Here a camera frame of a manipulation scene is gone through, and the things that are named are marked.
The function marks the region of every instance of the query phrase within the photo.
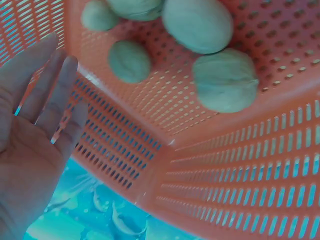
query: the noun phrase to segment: orange plastic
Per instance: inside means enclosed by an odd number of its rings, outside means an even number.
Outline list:
[[[205,239],[319,239],[319,1],[222,0],[235,22],[231,46],[252,57],[260,78],[255,103],[234,114],[197,101],[191,66],[198,55],[160,19],[92,32],[80,21],[87,2],[0,1],[0,66],[52,31],[79,59],[68,106],[90,103],[74,152],[79,163]],[[111,73],[108,50],[121,39],[150,52],[154,67],[144,82],[125,84]]]

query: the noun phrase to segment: hand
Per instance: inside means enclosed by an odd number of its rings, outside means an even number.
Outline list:
[[[57,44],[57,36],[51,34],[0,68],[1,239],[3,235],[10,236],[5,239],[22,238],[44,212],[87,120],[88,106],[80,103],[65,130],[51,144],[78,67],[75,57],[56,50]],[[35,88],[14,116],[32,75],[48,60]],[[1,232],[4,228],[11,235]]]

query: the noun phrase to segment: basket hole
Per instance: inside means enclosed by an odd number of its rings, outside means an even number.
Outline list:
[[[264,71],[266,71],[268,68],[267,68],[267,66],[261,66],[261,67],[259,67],[259,72],[264,72]]]
[[[280,47],[282,47],[283,45],[285,45],[285,42],[284,42],[284,41],[277,41],[274,45],[275,45],[277,48],[280,48]]]
[[[288,74],[287,76],[285,76],[284,79],[289,80],[289,79],[293,78],[293,76],[294,76],[293,74]]]
[[[238,9],[239,10],[244,10],[246,9],[246,7],[248,6],[248,3],[246,3],[245,1],[243,3],[241,3],[239,6],[238,6]]]
[[[254,58],[253,58],[253,62],[254,62],[255,64],[259,63],[259,62],[260,62],[260,58],[254,57]]]
[[[242,46],[244,45],[244,43],[242,41],[237,41],[235,44],[234,44],[234,47],[236,49],[239,49],[241,48]]]
[[[304,14],[305,14],[305,10],[303,9],[299,9],[298,11],[295,11],[293,16],[296,18],[296,19],[299,19],[301,18]]]
[[[305,47],[307,45],[307,41],[300,41],[298,42],[296,45],[298,48],[302,49],[303,47]]]
[[[251,12],[251,13],[248,15],[248,19],[254,20],[254,19],[256,19],[258,16],[259,16],[259,12],[253,11],[253,12]]]
[[[304,24],[302,24],[302,27],[303,27],[304,29],[309,29],[309,28],[311,28],[311,27],[313,26],[313,24],[314,24],[313,21],[307,21],[307,22],[305,22]]]
[[[310,57],[310,56],[312,56],[313,54],[315,54],[315,52],[314,52],[313,50],[308,50],[308,51],[306,51],[306,52],[304,53],[304,55],[305,55],[306,57]]]
[[[277,31],[276,30],[271,30],[266,34],[266,37],[271,39],[273,37],[275,37],[277,35]]]
[[[272,53],[272,51],[270,49],[266,49],[262,52],[263,56],[269,56]]]
[[[271,0],[265,0],[263,3],[261,3],[261,7],[263,9],[266,9],[266,8],[270,7],[271,4],[272,4]]]
[[[315,33],[311,34],[312,39],[319,39],[320,38],[320,31],[316,31]]]
[[[292,39],[295,38],[298,35],[299,35],[299,31],[292,31],[292,32],[289,33],[289,37],[292,38]]]
[[[236,29],[242,30],[242,29],[245,28],[246,25],[247,25],[247,24],[243,21],[243,22],[239,23],[239,24],[236,26]]]
[[[311,9],[319,6],[319,0],[309,0],[307,6]]]
[[[282,29],[286,29],[287,27],[289,27],[291,25],[291,22],[286,20],[280,23],[280,28]]]
[[[298,73],[303,73],[306,70],[307,70],[307,68],[305,66],[300,67],[299,70],[298,70]]]
[[[292,7],[295,4],[296,0],[286,0],[284,3],[284,6],[286,6],[287,8]]]
[[[274,59],[272,59],[270,61],[271,64],[276,64],[277,62],[279,62],[281,59],[279,57],[275,57]]]
[[[261,47],[261,45],[262,45],[263,43],[264,43],[264,41],[258,40],[258,41],[255,42],[254,46],[258,48],[258,47]]]
[[[250,38],[252,38],[254,35],[255,35],[255,32],[254,32],[253,30],[251,30],[251,31],[249,31],[249,32],[245,35],[245,37],[246,37],[247,39],[250,39]]]
[[[274,77],[274,76],[273,76],[272,73],[270,73],[270,74],[268,74],[267,76],[265,76],[265,78],[266,78],[267,80],[271,80],[273,77]]]
[[[297,63],[299,63],[299,62],[300,62],[300,58],[296,57],[295,59],[293,59],[293,60],[291,61],[291,64],[295,65],[295,64],[297,64]]]
[[[259,29],[264,29],[267,25],[268,25],[268,22],[267,22],[267,21],[262,21],[262,22],[260,22],[260,23],[257,25],[257,27],[258,27]]]
[[[281,83],[281,81],[275,81],[272,85],[273,86],[278,86]]]
[[[320,64],[320,59],[316,59],[311,63],[311,66],[315,67]]]
[[[282,14],[282,11],[277,10],[277,11],[274,11],[273,13],[271,13],[270,16],[271,16],[273,19],[277,19],[278,17],[281,16],[281,14]]]
[[[286,70],[287,69],[287,67],[286,66],[280,66],[278,69],[277,69],[277,71],[279,72],[279,73],[282,73],[284,70]]]

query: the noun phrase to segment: fish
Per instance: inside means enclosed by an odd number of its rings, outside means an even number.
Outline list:
[[[109,228],[114,240],[143,240],[146,238],[147,226],[141,229],[132,217],[119,214],[114,201],[112,202],[112,217],[110,223]]]

